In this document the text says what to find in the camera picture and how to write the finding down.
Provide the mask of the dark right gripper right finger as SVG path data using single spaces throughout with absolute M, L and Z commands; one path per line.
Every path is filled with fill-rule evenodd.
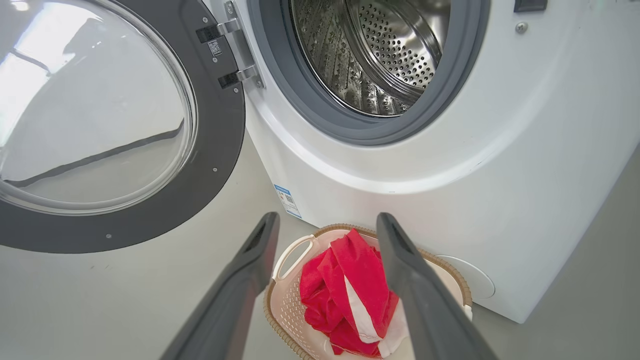
M 388 287 L 403 303 L 416 360 L 499 360 L 393 215 L 376 232 Z

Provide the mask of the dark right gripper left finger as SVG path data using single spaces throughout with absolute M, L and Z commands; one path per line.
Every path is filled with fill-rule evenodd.
M 281 219 L 267 212 L 159 360 L 242 360 L 256 297 L 272 279 Z

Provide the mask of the red and white garment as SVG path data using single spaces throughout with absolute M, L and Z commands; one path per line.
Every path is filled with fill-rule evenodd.
M 299 294 L 306 323 L 328 337 L 336 355 L 384 359 L 409 336 L 381 253 L 354 228 L 302 267 Z

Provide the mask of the black round glass washer door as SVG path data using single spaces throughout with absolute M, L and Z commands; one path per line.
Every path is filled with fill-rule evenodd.
M 189 221 L 245 134 L 202 0 L 0 0 L 0 246 L 86 254 Z

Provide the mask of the cream perforated laundry basket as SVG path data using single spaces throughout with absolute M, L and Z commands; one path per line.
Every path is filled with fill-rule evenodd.
M 300 299 L 300 277 L 304 264 L 329 248 L 330 243 L 355 229 L 370 244 L 379 247 L 377 233 L 348 223 L 331 224 L 293 241 L 277 260 L 263 297 L 263 312 L 269 325 L 301 360 L 416 360 L 410 338 L 387 358 L 369 358 L 344 352 L 334 354 L 329 337 L 313 329 L 304 319 L 306 307 Z

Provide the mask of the white front-load washing machine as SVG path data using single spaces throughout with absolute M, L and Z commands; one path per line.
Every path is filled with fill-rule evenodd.
M 204 2 L 302 221 L 392 214 L 520 324 L 640 144 L 640 0 Z

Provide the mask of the blue energy label sticker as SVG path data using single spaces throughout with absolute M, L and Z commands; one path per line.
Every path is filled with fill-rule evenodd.
M 280 201 L 282 203 L 282 206 L 283 206 L 284 210 L 288 214 L 290 214 L 290 215 L 302 220 L 303 218 L 302 218 L 302 216 L 300 214 L 300 211 L 299 211 L 299 209 L 298 209 L 298 207 L 297 207 L 297 205 L 296 205 L 296 203 L 294 201 L 294 198 L 293 198 L 291 192 L 288 191 L 288 189 L 286 189 L 285 187 L 281 187 L 281 186 L 278 186 L 276 184 L 274 184 L 273 186 L 275 188 L 276 193 L 279 196 L 279 199 L 280 199 Z

